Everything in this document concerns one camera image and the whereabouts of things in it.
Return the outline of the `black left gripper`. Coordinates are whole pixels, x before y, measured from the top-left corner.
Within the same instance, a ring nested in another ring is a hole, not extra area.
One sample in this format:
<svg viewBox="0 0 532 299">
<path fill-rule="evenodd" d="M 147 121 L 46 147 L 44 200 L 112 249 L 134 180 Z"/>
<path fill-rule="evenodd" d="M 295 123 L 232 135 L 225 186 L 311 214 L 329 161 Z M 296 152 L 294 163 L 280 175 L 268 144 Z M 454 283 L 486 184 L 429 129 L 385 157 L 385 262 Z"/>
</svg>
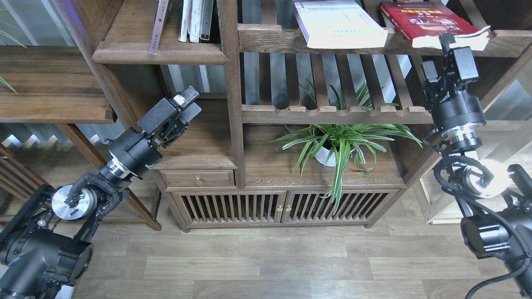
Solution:
<svg viewBox="0 0 532 299">
<path fill-rule="evenodd" d="M 162 98 L 139 121 L 141 131 L 129 128 L 116 140 L 110 140 L 112 159 L 104 165 L 106 178 L 141 178 L 162 159 L 160 147 L 168 148 L 183 135 L 202 109 L 192 103 L 199 92 L 188 86 L 173 98 Z"/>
</svg>

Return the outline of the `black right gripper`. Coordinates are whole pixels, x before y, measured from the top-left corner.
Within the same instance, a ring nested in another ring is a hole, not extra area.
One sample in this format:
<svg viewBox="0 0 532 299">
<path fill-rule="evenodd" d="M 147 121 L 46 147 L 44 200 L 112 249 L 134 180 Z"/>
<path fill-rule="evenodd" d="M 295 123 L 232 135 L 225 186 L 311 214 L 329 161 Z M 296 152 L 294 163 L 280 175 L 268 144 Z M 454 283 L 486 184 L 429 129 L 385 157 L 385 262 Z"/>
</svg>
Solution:
<svg viewBox="0 0 532 299">
<path fill-rule="evenodd" d="M 468 93 L 467 84 L 479 78 L 469 46 L 456 47 L 452 32 L 439 35 L 445 54 L 443 74 L 438 75 L 434 61 L 422 62 L 429 111 L 437 131 L 447 134 L 459 127 L 486 125 L 479 99 Z"/>
</svg>

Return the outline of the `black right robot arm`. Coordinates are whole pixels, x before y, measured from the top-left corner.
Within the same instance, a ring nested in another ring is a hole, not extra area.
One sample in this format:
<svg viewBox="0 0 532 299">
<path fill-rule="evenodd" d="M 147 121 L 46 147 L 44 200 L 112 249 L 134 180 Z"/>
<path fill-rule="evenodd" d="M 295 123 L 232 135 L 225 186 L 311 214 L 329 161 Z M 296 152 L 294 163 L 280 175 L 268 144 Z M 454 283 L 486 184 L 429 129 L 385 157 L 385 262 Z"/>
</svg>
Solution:
<svg viewBox="0 0 532 299">
<path fill-rule="evenodd" d="M 486 125 L 484 112 L 467 84 L 478 79 L 473 52 L 456 45 L 452 33 L 439 36 L 445 56 L 443 74 L 433 61 L 423 62 L 424 94 L 435 125 L 428 136 L 441 135 L 435 145 L 423 142 L 441 155 L 433 174 L 441 189 L 454 197 L 462 212 L 464 244 L 477 259 L 495 257 L 508 274 L 478 283 L 466 298 L 481 288 L 513 279 L 522 297 L 531 297 L 531 178 L 518 164 L 504 166 L 479 159 L 482 145 L 476 127 Z"/>
</svg>

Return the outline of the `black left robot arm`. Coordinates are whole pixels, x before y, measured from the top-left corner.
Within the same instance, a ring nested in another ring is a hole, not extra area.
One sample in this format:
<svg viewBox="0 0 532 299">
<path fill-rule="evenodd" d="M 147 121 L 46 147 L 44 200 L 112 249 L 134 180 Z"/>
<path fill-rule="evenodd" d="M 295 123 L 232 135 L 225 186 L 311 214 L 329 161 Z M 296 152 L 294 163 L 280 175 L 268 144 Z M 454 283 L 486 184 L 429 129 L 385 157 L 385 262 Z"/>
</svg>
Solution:
<svg viewBox="0 0 532 299">
<path fill-rule="evenodd" d="M 164 97 L 139 121 L 106 140 L 110 161 L 72 185 L 42 185 L 1 232 L 2 299 L 53 299 L 64 285 L 74 286 L 93 255 L 91 239 L 101 220 L 128 193 L 131 178 L 141 179 L 201 112 L 192 86 Z"/>
</svg>

